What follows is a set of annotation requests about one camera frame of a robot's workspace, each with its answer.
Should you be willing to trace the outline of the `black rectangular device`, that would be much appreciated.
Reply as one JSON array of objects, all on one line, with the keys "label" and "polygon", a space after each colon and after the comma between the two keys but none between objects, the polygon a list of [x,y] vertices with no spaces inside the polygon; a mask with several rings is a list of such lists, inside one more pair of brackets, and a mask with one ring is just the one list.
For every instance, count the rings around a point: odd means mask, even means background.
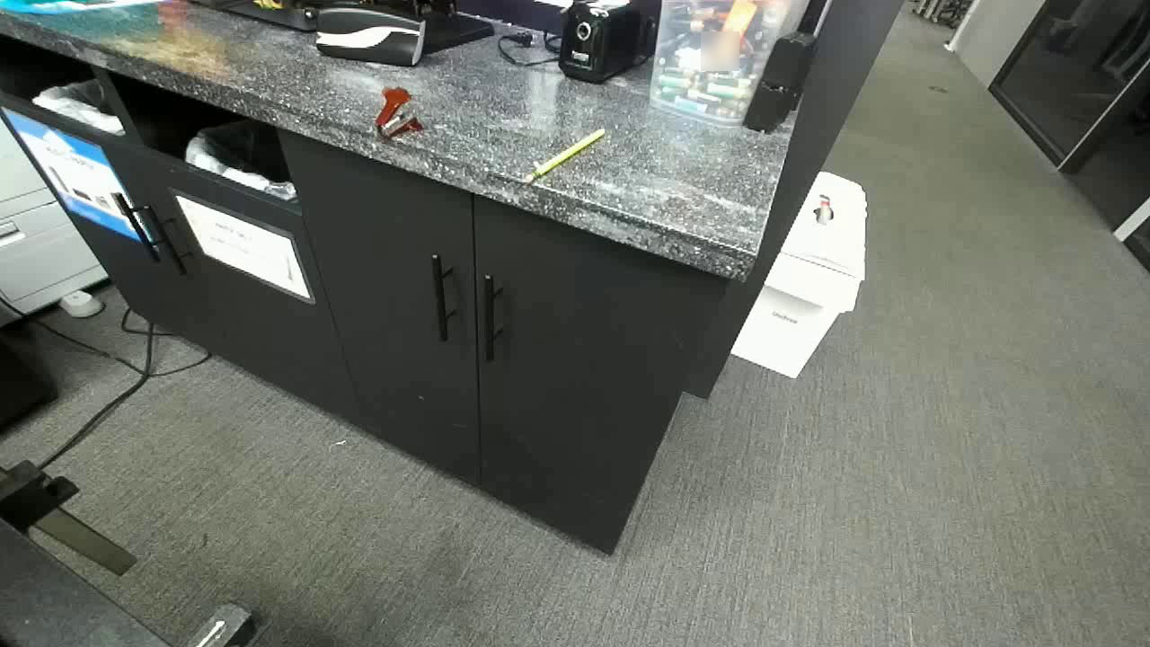
[{"label": "black rectangular device", "polygon": [[812,35],[788,35],[771,48],[743,116],[747,131],[767,133],[796,108],[812,55]]}]

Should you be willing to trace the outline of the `yellow pencil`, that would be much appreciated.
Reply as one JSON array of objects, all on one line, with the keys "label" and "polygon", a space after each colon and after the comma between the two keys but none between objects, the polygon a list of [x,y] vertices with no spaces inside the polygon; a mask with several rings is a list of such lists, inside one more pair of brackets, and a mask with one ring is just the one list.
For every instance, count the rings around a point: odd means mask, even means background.
[{"label": "yellow pencil", "polygon": [[558,151],[553,159],[537,162],[524,185],[535,185],[541,177],[550,177],[553,168],[567,164],[570,159],[585,155],[589,146],[595,146],[606,138],[606,131],[585,133],[583,139],[567,143],[565,151]]}]

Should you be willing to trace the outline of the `black electric pencil sharpener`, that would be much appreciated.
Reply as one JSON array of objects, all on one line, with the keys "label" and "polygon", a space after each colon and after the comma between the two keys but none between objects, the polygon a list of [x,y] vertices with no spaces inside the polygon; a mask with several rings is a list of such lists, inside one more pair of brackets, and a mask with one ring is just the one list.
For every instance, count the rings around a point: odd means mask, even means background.
[{"label": "black electric pencil sharpener", "polygon": [[648,16],[633,0],[573,0],[559,19],[559,73],[606,82],[639,66]]}]

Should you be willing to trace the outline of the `red staple remover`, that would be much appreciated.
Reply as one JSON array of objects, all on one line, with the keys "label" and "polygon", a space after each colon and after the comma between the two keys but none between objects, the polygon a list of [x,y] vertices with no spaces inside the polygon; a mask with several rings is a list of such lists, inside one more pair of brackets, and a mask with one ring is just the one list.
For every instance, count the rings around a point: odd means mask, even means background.
[{"label": "red staple remover", "polygon": [[415,104],[412,104],[412,94],[401,91],[401,86],[383,86],[382,91],[382,111],[373,117],[373,131],[390,139],[390,138],[401,138],[401,133],[415,133],[420,131],[420,117],[415,117]]}]

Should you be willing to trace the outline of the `clear plastic display box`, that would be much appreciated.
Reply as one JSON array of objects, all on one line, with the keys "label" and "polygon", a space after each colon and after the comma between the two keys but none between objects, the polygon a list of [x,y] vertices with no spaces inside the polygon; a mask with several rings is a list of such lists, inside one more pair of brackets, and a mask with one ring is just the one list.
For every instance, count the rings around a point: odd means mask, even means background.
[{"label": "clear plastic display box", "polygon": [[661,0],[649,102],[739,122],[758,74],[808,0]]}]

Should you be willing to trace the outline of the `white trash bag liner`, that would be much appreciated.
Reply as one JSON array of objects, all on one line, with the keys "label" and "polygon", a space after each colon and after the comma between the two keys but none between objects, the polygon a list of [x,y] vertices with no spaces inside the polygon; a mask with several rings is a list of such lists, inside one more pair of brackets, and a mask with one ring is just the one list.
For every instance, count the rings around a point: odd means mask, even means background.
[{"label": "white trash bag liner", "polygon": [[219,122],[197,131],[182,146],[182,162],[281,203],[295,197],[281,138],[259,122]]}]

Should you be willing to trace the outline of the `white paper shredder bin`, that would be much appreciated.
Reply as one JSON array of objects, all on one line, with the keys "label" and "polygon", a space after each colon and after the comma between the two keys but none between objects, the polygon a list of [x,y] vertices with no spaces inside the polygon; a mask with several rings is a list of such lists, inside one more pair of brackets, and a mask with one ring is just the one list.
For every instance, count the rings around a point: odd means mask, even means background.
[{"label": "white paper shredder bin", "polygon": [[867,280],[867,186],[820,174],[736,343],[731,357],[796,377]]}]

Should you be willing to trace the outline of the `black metal stand base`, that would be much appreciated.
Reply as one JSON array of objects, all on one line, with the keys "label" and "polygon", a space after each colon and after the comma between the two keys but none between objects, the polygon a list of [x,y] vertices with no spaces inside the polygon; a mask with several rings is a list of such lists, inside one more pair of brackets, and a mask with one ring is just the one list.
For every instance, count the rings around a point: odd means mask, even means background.
[{"label": "black metal stand base", "polygon": [[102,572],[125,576],[137,558],[68,510],[75,492],[75,482],[46,475],[27,460],[19,467],[0,467],[0,521],[19,533],[43,533]]}]

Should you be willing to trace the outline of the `white filing cabinet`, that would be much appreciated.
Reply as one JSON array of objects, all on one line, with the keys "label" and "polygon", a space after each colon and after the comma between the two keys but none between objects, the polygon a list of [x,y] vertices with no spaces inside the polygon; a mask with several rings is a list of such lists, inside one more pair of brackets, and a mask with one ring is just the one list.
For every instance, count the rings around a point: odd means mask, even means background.
[{"label": "white filing cabinet", "polygon": [[102,308],[92,294],[106,273],[61,211],[43,177],[0,127],[0,303],[8,321],[61,306],[86,321]]}]

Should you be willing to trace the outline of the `black silver stapler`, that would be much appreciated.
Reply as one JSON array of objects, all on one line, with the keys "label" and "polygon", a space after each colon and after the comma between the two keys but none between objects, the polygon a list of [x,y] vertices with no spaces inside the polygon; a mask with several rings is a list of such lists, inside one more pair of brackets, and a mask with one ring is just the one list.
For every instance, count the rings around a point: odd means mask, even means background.
[{"label": "black silver stapler", "polygon": [[415,66],[424,56],[424,26],[371,8],[323,8],[311,43],[330,56]]}]

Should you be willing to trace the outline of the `black trash bin drawer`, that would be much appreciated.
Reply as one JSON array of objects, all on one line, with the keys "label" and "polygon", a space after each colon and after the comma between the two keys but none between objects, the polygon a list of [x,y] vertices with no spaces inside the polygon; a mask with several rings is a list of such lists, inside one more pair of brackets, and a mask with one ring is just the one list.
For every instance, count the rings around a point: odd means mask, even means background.
[{"label": "black trash bin drawer", "polygon": [[[146,244],[99,244],[116,277],[129,288],[129,303],[152,322],[207,348],[215,359],[323,415],[353,416],[354,389],[311,277],[316,262],[297,206],[182,162],[182,146],[197,131],[252,117],[116,73],[102,73],[98,86],[120,122],[120,133],[106,139],[106,159],[134,203],[134,221],[152,232]],[[177,197],[286,232],[310,280],[310,300],[207,260]]]}]

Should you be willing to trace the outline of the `blue white poster sign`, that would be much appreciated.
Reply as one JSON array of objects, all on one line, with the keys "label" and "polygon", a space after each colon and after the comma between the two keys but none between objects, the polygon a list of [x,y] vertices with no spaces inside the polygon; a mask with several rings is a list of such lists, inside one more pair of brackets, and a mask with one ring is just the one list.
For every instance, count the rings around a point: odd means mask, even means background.
[{"label": "blue white poster sign", "polygon": [[134,203],[99,143],[35,122],[21,111],[2,111],[2,117],[73,217],[134,244],[152,242],[152,232],[134,221]]}]

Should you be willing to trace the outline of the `white paper label sign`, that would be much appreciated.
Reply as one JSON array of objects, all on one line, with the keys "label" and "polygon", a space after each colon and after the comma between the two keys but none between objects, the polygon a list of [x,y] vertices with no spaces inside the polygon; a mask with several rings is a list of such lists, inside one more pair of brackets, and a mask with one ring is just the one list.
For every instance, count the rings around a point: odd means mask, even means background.
[{"label": "white paper label sign", "polygon": [[195,197],[177,197],[197,247],[249,277],[259,277],[286,294],[310,300],[310,280],[303,273],[295,242],[286,232],[256,228],[222,210],[202,206]]}]

